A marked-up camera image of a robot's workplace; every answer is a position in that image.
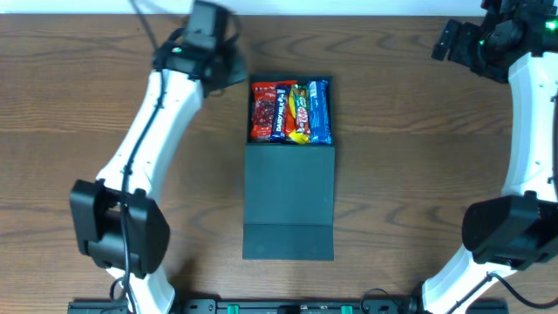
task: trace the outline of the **wood grain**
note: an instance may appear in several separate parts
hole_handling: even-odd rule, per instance
[[[159,40],[175,19],[149,17]],[[499,194],[509,160],[506,85],[430,60],[436,17],[242,17],[252,72],[335,76],[335,262],[242,260],[246,84],[209,98],[182,139],[160,207],[180,290],[222,297],[409,293],[458,249],[466,207]],[[78,253],[68,207],[143,99],[150,46],[131,16],[0,19],[0,312],[60,313],[112,279]],[[556,261],[511,282],[558,290]],[[513,313],[528,309],[499,285]]]

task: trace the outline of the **red candy wrapper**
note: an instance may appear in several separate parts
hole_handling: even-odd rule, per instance
[[[258,82],[252,84],[254,108],[252,110],[252,140],[269,140],[276,111],[277,85],[293,85],[296,81]]]

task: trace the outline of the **open box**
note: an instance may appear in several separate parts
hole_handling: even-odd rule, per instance
[[[335,127],[331,76],[256,74],[255,82],[329,82],[331,145],[250,141],[254,95],[249,87],[245,146],[244,259],[333,260]]]

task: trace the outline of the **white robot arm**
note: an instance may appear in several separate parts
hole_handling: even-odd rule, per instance
[[[146,197],[160,202],[160,191],[167,174],[168,165],[186,127],[201,109],[203,88],[199,80],[189,79],[186,73],[163,70],[165,98],[159,108],[149,132],[143,139],[129,176],[128,193],[136,189],[146,191]],[[122,169],[128,157],[158,105],[161,76],[151,72],[147,92],[138,115],[116,154],[97,175],[105,187],[120,190],[123,180]],[[111,267],[107,271],[115,278],[124,276],[124,271]],[[130,277],[130,287],[138,313],[168,313],[174,301],[174,288],[167,281],[163,266],[144,278]]]
[[[500,12],[506,10],[503,7],[497,9]],[[449,26],[446,31],[452,31],[451,24],[452,21],[448,23]],[[463,26],[467,31],[471,31],[470,28],[467,28],[469,25],[464,24]],[[520,27],[522,30],[526,29],[525,25]],[[494,31],[488,32],[477,46],[486,53],[493,53],[494,51],[502,53],[505,49],[493,48],[492,51],[489,50],[487,47],[489,45],[488,41],[492,40],[494,45],[501,44],[507,49],[517,49],[518,45],[521,46],[521,44],[503,44],[498,42],[498,38],[490,38],[494,34],[499,34],[501,40],[506,36],[506,31],[509,30],[510,28],[499,32],[498,27],[496,27]],[[453,57],[454,59],[451,55],[450,60],[461,64],[466,63],[463,59]],[[468,65],[472,67],[474,72],[501,82],[501,78],[498,77],[499,73],[494,69],[488,69],[487,73],[482,72],[487,68],[486,64],[484,64],[484,68],[480,68],[474,62]],[[556,204],[557,195],[553,172],[555,139],[553,134],[555,97],[558,94],[558,53],[544,51],[541,55],[535,56],[529,49],[527,53],[509,66],[507,80],[511,85],[513,94],[514,117],[511,158],[506,182],[502,188],[502,197],[531,195],[538,201]],[[491,210],[490,206],[486,205],[483,209],[485,211]],[[510,213],[507,213],[505,217],[513,214],[510,210]],[[534,215],[534,221],[543,219],[540,218],[540,213],[537,215],[536,208],[531,215]],[[488,223],[487,215],[477,215],[474,219],[477,220],[475,223],[479,226]],[[464,242],[466,239],[465,223],[463,229]],[[520,256],[523,253],[514,252],[514,254]],[[475,253],[468,250],[466,245],[462,245],[444,269],[436,276],[426,280],[422,285],[421,297],[424,310],[431,313],[465,313],[468,306],[476,298],[497,282],[491,280],[492,278],[488,274],[506,277],[517,270],[522,270],[505,258],[494,259],[493,261],[497,263],[484,260],[483,263],[478,263],[478,261],[475,261]]]
[[[115,284],[125,287],[134,313],[167,314],[174,304],[175,291],[161,265],[170,229],[157,203],[176,147],[205,97],[247,76],[235,48],[239,34],[224,38],[229,17],[221,6],[194,2],[187,27],[155,52],[157,70],[116,154],[96,182],[78,181],[71,192],[80,251],[118,278]],[[117,204],[128,212],[117,215],[111,210]]]

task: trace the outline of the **black cable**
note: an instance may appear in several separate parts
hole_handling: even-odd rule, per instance
[[[153,32],[151,31],[151,27],[149,26],[149,23],[147,22],[147,20],[145,19],[145,17],[141,13],[140,8],[135,3],[135,1],[130,0],[130,4],[134,8],[134,10],[136,12],[136,16],[138,17],[138,19],[142,23],[147,35],[149,36],[149,40],[151,41],[151,44],[153,45],[153,50],[157,51],[158,50],[157,40],[155,39],[155,36],[154,36]],[[165,84],[165,77],[163,75],[163,69],[162,69],[162,63],[161,62],[158,63],[157,71],[160,73],[160,95],[157,99],[157,106],[153,109],[153,113],[149,117],[149,121],[147,122],[143,131],[139,135],[139,138],[136,140],[136,143],[133,146],[132,152],[130,152],[130,156],[128,157],[128,161],[124,165],[124,173],[122,175],[121,195],[120,195],[120,200],[119,200],[119,203],[120,203],[120,227],[122,228],[122,239],[123,239],[123,244],[124,244],[124,255],[125,255],[125,257],[124,257],[124,265],[125,265],[124,276],[116,279],[112,283],[111,289],[110,289],[110,292],[109,292],[109,297],[111,298],[112,301],[123,300],[123,299],[126,298],[126,296],[128,296],[128,300],[130,301],[130,305],[132,306],[132,313],[137,313],[137,311],[136,311],[133,292],[132,292],[132,289],[130,287],[130,275],[131,275],[131,270],[130,269],[131,269],[132,257],[130,255],[130,236],[129,236],[129,233],[128,233],[128,225],[127,225],[127,223],[128,223],[128,209],[129,209],[128,199],[127,199],[128,182],[130,180],[130,174],[132,173],[133,160],[134,160],[136,154],[138,153],[138,151],[140,150],[141,142],[146,137],[147,132],[149,131],[149,128],[151,127],[151,125],[155,121],[155,117],[157,116],[157,112],[159,111],[159,109],[161,107],[163,107],[163,99],[165,97],[166,84]],[[120,292],[120,295],[118,297],[115,297],[114,296],[114,291],[116,290],[116,286],[119,283],[122,285],[122,291]]]
[[[114,281],[114,283],[112,283],[112,285],[111,285],[111,290],[114,289],[114,286],[115,286],[118,282],[119,282],[119,281]],[[133,294],[132,287],[130,287],[130,294],[131,294],[131,298],[132,298],[133,300],[135,300],[135,295]],[[111,307],[108,307],[108,308],[106,308],[106,309],[103,309],[99,314],[104,314],[104,313],[107,313],[107,312],[109,312],[109,311],[115,311],[115,310],[120,310],[120,311],[126,311],[126,312],[128,312],[128,302],[126,301],[126,302],[125,302],[124,304],[122,304],[122,305],[111,306]]]
[[[477,283],[477,285],[475,285],[474,288],[471,291],[469,291],[469,293],[465,294],[465,296],[463,298],[461,298],[458,302],[456,302],[446,314],[454,313],[463,303],[465,303],[469,299],[469,297],[472,297],[475,293],[477,293],[477,291],[480,288],[482,288],[482,286],[484,286],[485,284],[487,284],[491,280],[492,280],[492,278],[489,277],[489,276],[484,277],[480,281],[480,283]]]
[[[157,45],[157,40],[155,39],[155,35],[151,31],[151,27],[149,26],[146,17],[143,15],[143,13],[141,13],[141,10],[136,4],[135,0],[129,0],[129,1],[130,1],[130,5],[132,5],[133,10],[136,13],[136,17],[138,17],[139,21],[141,22],[141,25],[143,26],[144,31],[146,31],[146,34],[149,37],[149,41],[151,42],[151,46],[153,47],[153,50],[157,51],[157,49],[159,49],[159,46]]]
[[[242,33],[241,19],[236,14],[231,15],[231,17],[233,17],[233,23],[235,24],[236,32],[231,38],[225,40],[225,42],[223,43],[224,46],[234,44]]]
[[[500,282],[504,285],[504,287],[506,287],[506,289],[521,303],[525,304],[526,306],[533,308],[533,309],[538,309],[538,310],[547,310],[547,309],[551,309],[553,307],[555,307],[556,305],[558,305],[558,297],[556,299],[554,299],[551,302],[545,303],[545,304],[536,304],[533,303],[529,300],[527,300],[526,298],[522,297],[509,283],[507,283],[506,280],[504,280],[504,278],[502,278],[500,275],[496,274],[496,273],[490,273],[487,274],[487,277],[489,278],[496,278],[498,280],[500,280]]]
[[[176,39],[178,39],[180,36],[182,36],[182,32],[184,32],[184,27],[177,28],[176,30],[174,30],[174,31],[168,36],[167,41],[170,41],[170,42],[176,41]]]
[[[365,298],[366,296],[368,296],[369,294],[371,294],[372,292],[376,292],[376,291],[378,291],[378,292],[383,292],[383,293],[384,293],[385,295],[387,295],[387,296],[390,295],[389,293],[387,293],[386,290],[384,290],[384,289],[382,289],[382,288],[372,288],[372,289],[370,289],[370,290],[367,290],[367,291],[366,291],[365,293],[363,293],[363,295],[360,297],[360,310],[361,310],[363,313],[365,313],[365,314],[370,314],[370,311],[369,311],[369,310],[366,310],[365,307],[364,307],[364,298]]]

